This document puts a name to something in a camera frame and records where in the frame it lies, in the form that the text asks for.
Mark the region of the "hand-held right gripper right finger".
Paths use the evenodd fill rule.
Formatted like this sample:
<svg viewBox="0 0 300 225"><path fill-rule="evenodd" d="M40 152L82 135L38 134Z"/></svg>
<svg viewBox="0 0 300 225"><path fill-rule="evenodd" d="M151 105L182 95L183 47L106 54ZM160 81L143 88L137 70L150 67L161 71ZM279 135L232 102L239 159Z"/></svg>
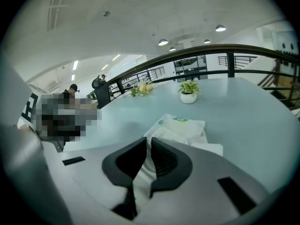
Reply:
<svg viewBox="0 0 300 225"><path fill-rule="evenodd" d="M182 185L191 175L193 163L181 150L159 140L151 139L151 159L156 179L150 186L150 197L155 192L172 191Z"/></svg>

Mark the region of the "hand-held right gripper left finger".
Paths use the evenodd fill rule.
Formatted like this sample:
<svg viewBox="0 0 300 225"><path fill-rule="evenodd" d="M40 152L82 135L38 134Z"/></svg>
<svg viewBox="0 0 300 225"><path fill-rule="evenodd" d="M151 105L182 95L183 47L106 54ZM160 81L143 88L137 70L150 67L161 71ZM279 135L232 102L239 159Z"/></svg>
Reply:
<svg viewBox="0 0 300 225"><path fill-rule="evenodd" d="M127 189L123 202L115 206L113 212L129 220L137 216L133 180L140 171L146 156L147 140L142 137L109 154L102 162L102 170L109 181Z"/></svg>

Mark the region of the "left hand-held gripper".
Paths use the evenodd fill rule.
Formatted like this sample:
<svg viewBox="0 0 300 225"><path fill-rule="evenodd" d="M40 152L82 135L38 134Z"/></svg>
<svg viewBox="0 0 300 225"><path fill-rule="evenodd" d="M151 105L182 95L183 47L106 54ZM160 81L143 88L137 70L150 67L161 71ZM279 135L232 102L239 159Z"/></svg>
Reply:
<svg viewBox="0 0 300 225"><path fill-rule="evenodd" d="M6 60L0 60L0 125L31 124L38 95Z"/></svg>

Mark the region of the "white plastic packet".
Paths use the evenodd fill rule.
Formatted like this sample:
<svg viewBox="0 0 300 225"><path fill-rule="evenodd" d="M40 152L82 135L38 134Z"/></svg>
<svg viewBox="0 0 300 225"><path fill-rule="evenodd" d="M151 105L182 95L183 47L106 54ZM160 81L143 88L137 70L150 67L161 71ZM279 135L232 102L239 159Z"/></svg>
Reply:
<svg viewBox="0 0 300 225"><path fill-rule="evenodd" d="M223 146L208 143L204 128L205 121L203 120L190 120L166 113L154 123L144 137L146 137L149 146L151 146L151 139L155 137L179 142L223 156Z"/></svg>

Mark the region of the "small potted plant white pot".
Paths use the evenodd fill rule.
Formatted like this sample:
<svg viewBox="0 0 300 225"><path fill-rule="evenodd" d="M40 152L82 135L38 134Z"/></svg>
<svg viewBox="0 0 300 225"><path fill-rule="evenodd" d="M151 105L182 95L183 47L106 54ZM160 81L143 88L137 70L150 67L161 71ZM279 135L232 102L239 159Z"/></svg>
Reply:
<svg viewBox="0 0 300 225"><path fill-rule="evenodd" d="M192 104L196 101L197 94L201 94L196 81L186 81L180 85L178 90L180 93L180 99L185 104Z"/></svg>

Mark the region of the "black office chair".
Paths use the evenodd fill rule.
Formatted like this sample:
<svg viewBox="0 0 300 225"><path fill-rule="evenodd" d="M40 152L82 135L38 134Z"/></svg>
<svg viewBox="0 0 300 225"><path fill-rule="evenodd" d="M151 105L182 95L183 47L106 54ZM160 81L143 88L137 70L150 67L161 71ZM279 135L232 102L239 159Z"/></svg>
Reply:
<svg viewBox="0 0 300 225"><path fill-rule="evenodd" d="M102 80L100 76L96 77L91 83L94 93L97 98L97 109L102 109L104 106L110 103L109 88L106 81Z"/></svg>

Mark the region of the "yellow flower bouquet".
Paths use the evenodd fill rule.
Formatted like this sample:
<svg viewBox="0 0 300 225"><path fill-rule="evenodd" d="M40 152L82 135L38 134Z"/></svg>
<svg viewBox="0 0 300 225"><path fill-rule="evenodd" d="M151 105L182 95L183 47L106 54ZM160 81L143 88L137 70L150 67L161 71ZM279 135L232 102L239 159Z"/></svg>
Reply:
<svg viewBox="0 0 300 225"><path fill-rule="evenodd" d="M130 91L131 96L146 96L153 90L153 84L151 82L140 82L134 85Z"/></svg>

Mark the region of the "black metal railing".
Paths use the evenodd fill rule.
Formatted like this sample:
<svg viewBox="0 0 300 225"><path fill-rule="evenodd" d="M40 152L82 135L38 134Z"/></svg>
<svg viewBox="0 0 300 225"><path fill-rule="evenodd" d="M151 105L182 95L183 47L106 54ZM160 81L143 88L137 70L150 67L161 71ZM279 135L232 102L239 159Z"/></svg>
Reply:
<svg viewBox="0 0 300 225"><path fill-rule="evenodd" d="M256 56L234 56L235 69L242 69L254 61ZM218 56L218 63L220 66L228 66L227 56Z"/></svg>
<svg viewBox="0 0 300 225"><path fill-rule="evenodd" d="M129 78L122 80L122 85L125 87L137 85L140 82L151 82L165 75L164 67L157 67L150 70L145 70L135 75L132 75Z"/></svg>

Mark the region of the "black framed glass partition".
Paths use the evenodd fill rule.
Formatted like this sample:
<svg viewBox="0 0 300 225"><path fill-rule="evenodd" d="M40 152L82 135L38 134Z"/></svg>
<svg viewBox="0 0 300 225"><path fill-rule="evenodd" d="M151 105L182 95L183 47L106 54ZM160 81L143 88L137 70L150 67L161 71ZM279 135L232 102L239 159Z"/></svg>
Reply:
<svg viewBox="0 0 300 225"><path fill-rule="evenodd" d="M202 72L207 70L206 56L194 56L173 62L176 75L183 75L193 72Z"/></svg>

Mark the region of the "curved black handrail railing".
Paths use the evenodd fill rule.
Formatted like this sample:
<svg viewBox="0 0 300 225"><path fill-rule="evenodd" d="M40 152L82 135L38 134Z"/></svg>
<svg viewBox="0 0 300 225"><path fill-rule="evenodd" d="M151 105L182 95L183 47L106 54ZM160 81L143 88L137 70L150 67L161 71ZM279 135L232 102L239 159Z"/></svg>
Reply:
<svg viewBox="0 0 300 225"><path fill-rule="evenodd" d="M109 95L113 95L115 93L119 93L120 95L125 92L131 90L133 86L124 87L122 81L126 78L137 76L138 73L143 73L147 69L152 69L156 66L166 64L168 62L174 62L179 59L185 59L200 55L210 55L210 54L219 54L225 53L227 56L227 70L213 70L213 71L202 71L201 69L197 69L195 72L183 75L176 75L166 78L158 78L156 80L148 79L146 83L163 83L171 80L177 80L181 78L194 78L200 77L202 75L220 75L226 74L229 78L234 78L236 74L263 74L269 77L270 79L275 77L288 77L292 78L292 83L290 87L267 87L262 86L264 90L270 91L288 91L289 97L282 98L279 101L283 102L284 105L294 104L293 107L289 107L290 110L300 108L300 60L295 59L289 55L283 54L279 51L274 51L266 48L261 48L258 46L251 45L239 45L239 44L219 44L219 45L204 45L197 46L192 48L183 49L177 52L173 52L170 54L162 55L152 60L149 60L141 65L137 65L128 71L116 76L112 80L108 82L108 86L113 84L117 85L117 90L113 89L109 90ZM266 58L275 59L276 61L286 61L293 65L294 72L292 75L284 74L277 72L276 70L258 70L258 69L236 69L234 64L234 54L235 53L244 53L244 54L252 54L252 55L260 55Z"/></svg>

